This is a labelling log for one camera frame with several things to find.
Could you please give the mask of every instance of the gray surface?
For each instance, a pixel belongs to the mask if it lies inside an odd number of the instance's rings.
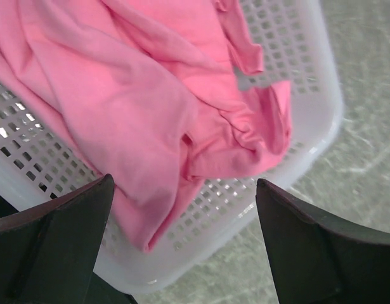
[[[322,1],[346,103],[337,142],[293,188],[306,201],[390,232],[390,0]],[[140,304],[277,303],[259,224]]]

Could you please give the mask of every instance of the perforated plastic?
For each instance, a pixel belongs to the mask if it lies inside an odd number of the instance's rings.
[[[241,0],[253,40],[264,47],[266,72],[239,75],[240,87],[292,79],[292,147],[264,174],[289,187],[332,142],[342,97],[317,0]],[[207,258],[256,215],[256,178],[208,180],[155,250],[133,248],[110,217],[95,272],[125,293],[148,293]],[[94,179],[90,169],[0,84],[0,195],[19,210]]]

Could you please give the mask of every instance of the pink cloth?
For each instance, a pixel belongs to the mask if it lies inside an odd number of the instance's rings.
[[[206,178],[280,162],[290,84],[262,70],[237,0],[0,0],[0,81],[117,184],[112,211],[150,251]]]

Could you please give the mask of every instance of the plastic container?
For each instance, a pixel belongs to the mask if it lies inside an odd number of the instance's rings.
[[[289,187],[333,141],[342,96],[317,0],[241,0],[254,41],[264,47],[266,71],[240,87],[293,80],[292,148],[265,177]],[[95,272],[125,293],[149,293],[206,259],[255,216],[256,178],[210,180],[182,217],[144,255],[109,219]],[[19,210],[61,196],[93,173],[0,84],[0,195]]]

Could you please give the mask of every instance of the wrinkled fabric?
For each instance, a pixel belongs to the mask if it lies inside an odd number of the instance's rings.
[[[277,165],[290,84],[237,89],[261,72],[234,0],[0,1],[0,81],[97,174],[112,212],[150,251],[206,178]]]

